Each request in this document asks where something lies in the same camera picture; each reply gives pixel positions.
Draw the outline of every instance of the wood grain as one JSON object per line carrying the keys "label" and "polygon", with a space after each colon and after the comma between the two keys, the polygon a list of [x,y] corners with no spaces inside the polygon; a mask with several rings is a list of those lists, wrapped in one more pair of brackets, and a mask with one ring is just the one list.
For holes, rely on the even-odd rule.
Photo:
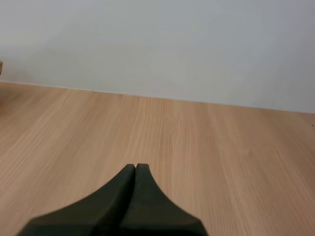
{"label": "wood grain", "polygon": [[315,115],[0,83],[0,235],[148,163],[211,236],[315,234]]}

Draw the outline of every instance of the black rubber tip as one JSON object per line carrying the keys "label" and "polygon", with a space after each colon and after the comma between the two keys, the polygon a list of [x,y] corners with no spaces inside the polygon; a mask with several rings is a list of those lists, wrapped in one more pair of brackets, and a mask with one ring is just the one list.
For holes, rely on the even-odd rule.
{"label": "black rubber tip", "polygon": [[114,231],[117,230],[132,195],[134,176],[134,165],[126,165],[96,192],[63,209],[34,218],[18,235],[115,235]]}
{"label": "black rubber tip", "polygon": [[134,191],[120,224],[121,236],[206,236],[201,221],[173,204],[154,181],[149,165],[138,164]]}

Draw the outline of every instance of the white wall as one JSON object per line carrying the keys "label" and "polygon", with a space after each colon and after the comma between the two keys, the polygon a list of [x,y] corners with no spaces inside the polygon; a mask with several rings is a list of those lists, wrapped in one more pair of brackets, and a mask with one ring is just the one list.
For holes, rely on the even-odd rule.
{"label": "white wall", "polygon": [[2,0],[0,79],[315,112],[314,0]]}

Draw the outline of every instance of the light wood surface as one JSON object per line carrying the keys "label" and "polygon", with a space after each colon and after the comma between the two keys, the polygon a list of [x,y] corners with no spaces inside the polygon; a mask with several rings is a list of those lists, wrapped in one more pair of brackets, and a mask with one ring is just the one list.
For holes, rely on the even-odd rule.
{"label": "light wood surface", "polygon": [[315,235],[315,115],[0,83],[0,235],[148,163],[210,236]]}

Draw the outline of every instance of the wooden table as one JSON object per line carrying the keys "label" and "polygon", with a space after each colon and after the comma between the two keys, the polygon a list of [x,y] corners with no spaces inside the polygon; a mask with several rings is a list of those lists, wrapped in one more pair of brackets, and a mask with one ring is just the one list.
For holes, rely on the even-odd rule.
{"label": "wooden table", "polygon": [[210,236],[313,236],[314,124],[314,114],[0,83],[0,235],[148,163]]}

